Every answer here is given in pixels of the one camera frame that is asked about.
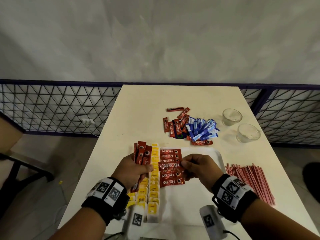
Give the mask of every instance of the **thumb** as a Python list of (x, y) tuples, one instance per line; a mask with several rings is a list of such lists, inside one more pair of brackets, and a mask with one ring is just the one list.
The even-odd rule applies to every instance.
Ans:
[(138, 171), (138, 173), (140, 175), (153, 171), (153, 165), (152, 164), (136, 165), (136, 168), (137, 168), (137, 171)]
[(192, 173), (195, 173), (195, 174), (199, 173), (199, 171), (200, 171), (199, 165), (194, 164), (194, 163), (192, 163), (190, 161), (183, 160), (183, 161), (181, 161), (181, 165), (185, 169), (188, 169), (189, 172), (192, 172)]

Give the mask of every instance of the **pile of sugar sachets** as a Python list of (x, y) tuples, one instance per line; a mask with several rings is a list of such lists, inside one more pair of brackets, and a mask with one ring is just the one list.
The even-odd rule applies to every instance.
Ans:
[(185, 124), (189, 133), (189, 136), (186, 138), (188, 141), (191, 141), (192, 145), (212, 145), (213, 142), (209, 139), (218, 137), (217, 133), (219, 132), (219, 129), (216, 125), (217, 123), (213, 119), (195, 119), (189, 116), (189, 121)]

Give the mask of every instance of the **table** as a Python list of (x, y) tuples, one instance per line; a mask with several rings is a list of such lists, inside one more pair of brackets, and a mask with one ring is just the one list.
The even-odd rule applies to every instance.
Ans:
[[(170, 138), (164, 133), (163, 117), (173, 120), (179, 112), (166, 112), (166, 108), (189, 107), (192, 117), (212, 118), (220, 129), (213, 145), (224, 163), (251, 165), (263, 168), (276, 201), (275, 208), (315, 234), (318, 231), (302, 204), (298, 194), (286, 175), (266, 136), (261, 133), (258, 141), (248, 144), (236, 140), (237, 127), (224, 126), (222, 111), (226, 108), (239, 110), (243, 119), (261, 129), (250, 107), (238, 87), (215, 86), (165, 86), (165, 85), (123, 85), (112, 108), (102, 133), (94, 147), (82, 177), (60, 222), (64, 225), (81, 207), (90, 189), (101, 178), (110, 176), (119, 161), (133, 152), (134, 142), (159, 143), (160, 147), (189, 147), (190, 142)], [(143, 237), (161, 238), (161, 232), (172, 231), (175, 239), (209, 239), (203, 226), (150, 227)], [(121, 231), (122, 225), (111, 221), (106, 233)], [(240, 239), (250, 239), (240, 224), (231, 225), (228, 230)]]

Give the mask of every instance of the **white wall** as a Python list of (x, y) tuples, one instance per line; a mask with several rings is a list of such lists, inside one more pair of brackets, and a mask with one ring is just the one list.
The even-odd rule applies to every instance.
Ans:
[(320, 0), (0, 0), (0, 77), (320, 84)]

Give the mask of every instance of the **clear glass mug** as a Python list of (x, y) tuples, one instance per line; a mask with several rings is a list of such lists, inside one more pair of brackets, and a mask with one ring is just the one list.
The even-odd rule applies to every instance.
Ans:
[(222, 123), (226, 126), (234, 125), (242, 120), (242, 114), (233, 108), (227, 108), (222, 112)]
[(241, 124), (238, 126), (237, 140), (242, 143), (256, 141), (260, 138), (260, 131), (251, 124)]

